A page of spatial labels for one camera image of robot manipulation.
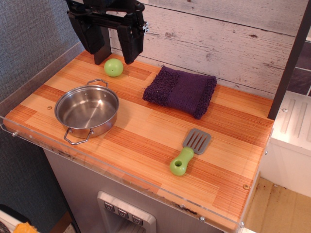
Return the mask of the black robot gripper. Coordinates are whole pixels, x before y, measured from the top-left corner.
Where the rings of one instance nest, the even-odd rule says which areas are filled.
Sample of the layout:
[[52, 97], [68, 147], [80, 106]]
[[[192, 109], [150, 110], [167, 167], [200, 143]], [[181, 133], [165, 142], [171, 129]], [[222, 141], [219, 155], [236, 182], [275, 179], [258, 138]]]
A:
[[71, 25], [85, 50], [97, 53], [104, 46], [100, 26], [117, 29], [126, 64], [143, 52], [144, 35], [149, 31], [144, 21], [145, 6], [137, 0], [68, 0]]

